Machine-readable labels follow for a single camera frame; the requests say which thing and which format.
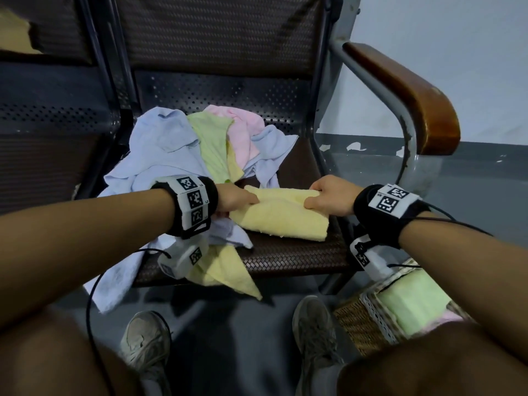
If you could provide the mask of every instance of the paint chip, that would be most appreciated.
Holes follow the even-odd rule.
[[[350,151],[350,150],[357,150],[359,152],[364,152],[366,149],[362,149],[361,148],[361,143],[359,143],[358,141],[355,141],[351,144],[349,144],[347,147],[346,147],[347,151]]]

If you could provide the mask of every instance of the shoe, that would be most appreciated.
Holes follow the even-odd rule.
[[[303,360],[295,396],[309,396],[314,372],[344,361],[337,354],[332,314],[317,296],[306,296],[300,301],[292,327]]]
[[[170,396],[165,364],[171,349],[171,332],[163,317],[154,311],[135,314],[121,339],[121,356],[142,380],[159,384],[162,395]]]

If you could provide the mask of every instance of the wooden armrest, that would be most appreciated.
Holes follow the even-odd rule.
[[[444,93],[371,46],[346,42],[342,48],[405,105],[414,123],[418,155],[453,154],[460,141],[460,126]]]

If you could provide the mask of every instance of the sock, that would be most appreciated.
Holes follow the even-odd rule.
[[[332,365],[314,372],[310,396],[337,396],[337,378],[345,365]]]
[[[153,381],[152,379],[142,379],[141,385],[145,391],[145,396],[163,396],[162,388],[156,381]]]

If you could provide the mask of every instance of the chair leg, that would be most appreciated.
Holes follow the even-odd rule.
[[[332,273],[319,286],[322,295],[336,295],[352,278],[353,273]]]

